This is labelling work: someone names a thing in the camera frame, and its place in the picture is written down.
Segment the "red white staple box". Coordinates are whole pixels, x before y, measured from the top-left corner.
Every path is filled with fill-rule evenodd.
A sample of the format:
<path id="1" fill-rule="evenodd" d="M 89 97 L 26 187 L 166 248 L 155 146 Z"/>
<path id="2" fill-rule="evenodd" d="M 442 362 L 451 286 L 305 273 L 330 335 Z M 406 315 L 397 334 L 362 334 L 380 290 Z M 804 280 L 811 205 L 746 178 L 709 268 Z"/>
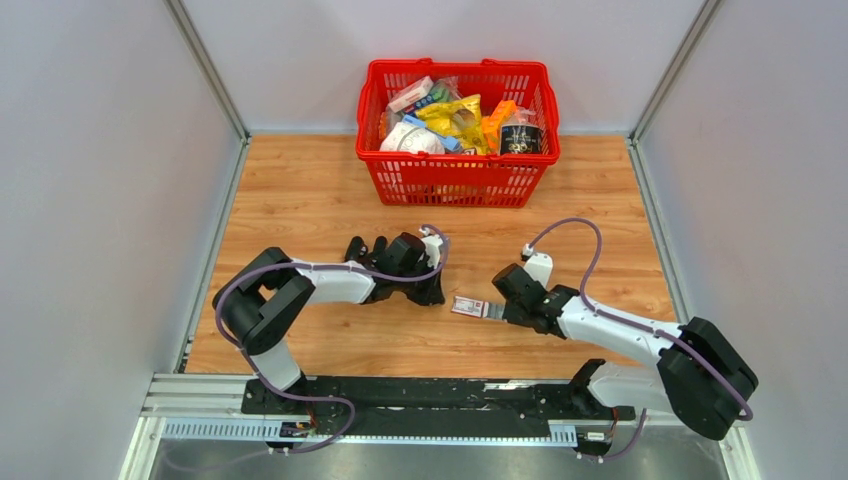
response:
<path id="1" fill-rule="evenodd" d="M 451 312 L 474 318 L 485 318 L 489 303 L 468 297 L 455 296 L 451 306 Z"/>

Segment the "grey staple strip box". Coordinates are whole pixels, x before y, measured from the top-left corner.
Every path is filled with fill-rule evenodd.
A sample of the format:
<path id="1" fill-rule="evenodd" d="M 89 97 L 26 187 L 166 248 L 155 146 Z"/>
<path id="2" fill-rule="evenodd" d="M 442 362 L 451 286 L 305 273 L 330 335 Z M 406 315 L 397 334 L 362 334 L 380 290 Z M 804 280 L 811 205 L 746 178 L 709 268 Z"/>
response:
<path id="1" fill-rule="evenodd" d="M 505 306 L 503 304 L 488 303 L 484 308 L 483 317 L 496 321 L 504 320 Z"/>

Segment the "grey and black stapler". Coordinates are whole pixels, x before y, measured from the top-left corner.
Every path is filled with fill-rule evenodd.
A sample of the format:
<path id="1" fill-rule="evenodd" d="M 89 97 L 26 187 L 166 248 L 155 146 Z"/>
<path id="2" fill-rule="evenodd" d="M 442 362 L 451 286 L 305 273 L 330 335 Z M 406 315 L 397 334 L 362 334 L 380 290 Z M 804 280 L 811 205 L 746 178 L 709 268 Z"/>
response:
<path id="1" fill-rule="evenodd" d="M 383 254 L 386 247 L 388 245 L 388 239 L 385 236 L 378 236 L 373 244 L 373 248 L 371 249 L 370 256 L 373 258 L 377 258 Z"/>

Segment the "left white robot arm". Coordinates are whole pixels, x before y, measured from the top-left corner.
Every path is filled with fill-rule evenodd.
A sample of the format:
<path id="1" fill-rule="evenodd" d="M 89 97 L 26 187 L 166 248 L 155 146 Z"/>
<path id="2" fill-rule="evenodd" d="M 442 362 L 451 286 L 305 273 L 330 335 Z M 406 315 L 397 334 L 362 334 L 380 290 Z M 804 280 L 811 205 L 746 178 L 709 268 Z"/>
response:
<path id="1" fill-rule="evenodd" d="M 269 247 L 213 297 L 219 333 L 246 358 L 267 390 L 267 400 L 285 415 L 299 411 L 306 389 L 302 369 L 286 337 L 307 306 L 368 305 L 402 293 L 429 307 L 445 302 L 441 273 L 450 241 L 432 225 L 372 246 L 353 237 L 340 263 L 307 262 Z"/>

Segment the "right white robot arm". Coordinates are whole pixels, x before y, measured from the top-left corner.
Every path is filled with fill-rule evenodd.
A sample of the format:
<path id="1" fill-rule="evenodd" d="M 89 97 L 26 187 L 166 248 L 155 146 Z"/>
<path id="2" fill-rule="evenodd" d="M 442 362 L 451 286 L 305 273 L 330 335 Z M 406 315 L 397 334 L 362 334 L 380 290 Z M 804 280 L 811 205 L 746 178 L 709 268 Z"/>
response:
<path id="1" fill-rule="evenodd" d="M 712 322 L 685 324 L 651 320 L 612 309 L 557 285 L 548 290 L 526 269 L 510 264 L 493 285 L 505 300 L 505 322 L 601 346 L 637 361 L 603 362 L 570 392 L 573 410 L 598 417 L 608 407 L 627 406 L 674 414 L 695 433 L 722 440 L 736 421 L 749 421 L 748 400 L 759 380 Z"/>

